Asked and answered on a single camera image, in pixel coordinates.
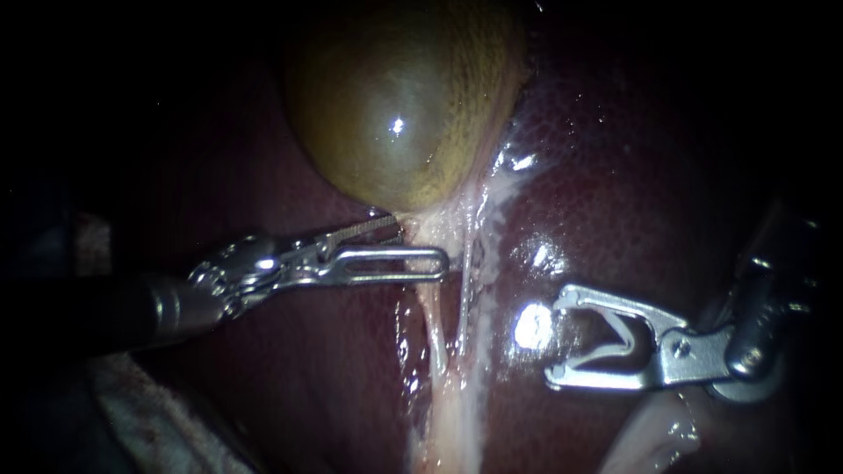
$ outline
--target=dark background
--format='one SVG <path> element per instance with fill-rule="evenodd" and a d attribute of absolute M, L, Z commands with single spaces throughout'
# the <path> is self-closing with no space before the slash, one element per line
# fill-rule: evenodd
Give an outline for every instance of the dark background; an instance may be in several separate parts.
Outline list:
<path fill-rule="evenodd" d="M 566 20 L 576 18 L 595 37 L 663 64 L 674 85 L 666 94 L 705 117 L 702 122 L 739 151 L 724 171 L 728 178 L 745 183 L 759 202 L 774 192 L 788 196 L 824 226 L 823 250 L 832 249 L 839 187 L 833 172 L 839 156 L 833 70 L 839 53 L 833 49 L 831 12 L 690 4 L 545 9 L 563 11 Z M 108 180 L 112 170 L 137 162 L 168 121 L 195 107 L 198 92 L 228 74 L 239 58 L 271 54 L 285 22 L 296 15 L 293 10 L 177 15 L 155 8 L 11 15 L 17 32 L 6 41 L 4 55 L 8 148 L 0 172 L 0 276 L 66 274 L 61 242 L 68 238 L 70 206 L 105 216 L 119 212 L 108 198 L 115 185 Z M 15 259 L 35 241 L 40 247 L 30 252 L 50 258 L 33 270 Z M 831 258 L 823 260 L 829 277 Z M 834 371 L 828 368 L 837 342 L 827 335 L 831 306 L 824 300 L 819 308 L 811 328 L 822 334 L 803 343 L 796 361 L 796 409 L 806 433 L 803 448 L 830 457 L 823 427 L 832 409 Z M 15 317 L 12 309 L 5 311 Z M 20 373 L 27 357 L 38 356 L 37 340 L 27 344 L 34 344 L 25 348 L 28 356 L 15 360 Z M 70 414 L 89 402 L 67 402 L 69 393 L 82 397 L 78 378 L 69 373 L 30 374 L 26 384 L 11 380 L 17 391 L 4 396 L 16 413 L 12 431 L 20 434 L 24 452 L 51 469 L 74 452 L 104 452 L 108 444 L 79 441 L 80 433 L 93 432 L 73 425 Z M 32 385 L 33 379 L 39 384 Z M 66 433 L 56 428 L 62 423 L 72 425 Z M 45 442 L 49 436 L 56 438 Z M 95 458 L 69 463 L 67 470 L 95 471 Z M 105 470 L 126 466 L 120 454 L 114 459 Z"/>

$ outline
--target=clip applier jaw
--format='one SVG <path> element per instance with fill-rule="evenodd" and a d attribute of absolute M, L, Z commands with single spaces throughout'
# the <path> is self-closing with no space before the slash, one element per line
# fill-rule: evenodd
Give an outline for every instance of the clip applier jaw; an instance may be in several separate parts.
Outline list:
<path fill-rule="evenodd" d="M 620 336 L 586 355 L 547 367 L 545 382 L 566 387 L 620 391 L 703 384 L 718 397 L 753 403 L 772 395 L 784 379 L 784 340 L 789 328 L 807 320 L 816 298 L 818 225 L 775 202 L 743 252 L 726 305 L 706 333 L 658 308 L 569 284 L 554 305 L 598 312 Z M 635 345 L 622 318 L 642 320 L 654 353 L 637 372 L 582 367 L 608 356 L 628 356 Z"/>
<path fill-rule="evenodd" d="M 403 239 L 397 224 L 394 216 L 385 216 L 291 245 L 266 234 L 250 235 L 200 263 L 189 281 L 221 298 L 226 315 L 234 319 L 272 295 L 294 288 L 444 278 L 449 268 L 445 251 L 400 245 Z M 394 269 L 406 261 L 427 264 L 423 270 Z"/>
<path fill-rule="evenodd" d="M 559 293 L 554 309 L 591 309 L 598 312 L 623 341 L 600 347 L 589 354 L 569 358 L 544 370 L 545 382 L 554 390 L 565 387 L 642 391 L 680 384 L 710 384 L 729 377 L 723 352 L 730 327 L 711 334 L 694 334 L 684 319 L 656 307 L 627 298 L 568 284 Z M 628 356 L 635 339 L 621 318 L 642 320 L 655 347 L 646 366 L 631 373 L 582 369 L 591 361 L 609 356 Z"/>

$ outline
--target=white tissue strand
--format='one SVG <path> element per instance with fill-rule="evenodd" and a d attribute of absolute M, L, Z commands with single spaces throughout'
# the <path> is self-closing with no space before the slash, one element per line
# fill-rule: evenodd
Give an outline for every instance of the white tissue strand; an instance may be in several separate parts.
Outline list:
<path fill-rule="evenodd" d="M 603 460 L 601 474 L 664 472 L 700 447 L 688 406 L 677 393 L 655 393 L 627 420 Z"/>

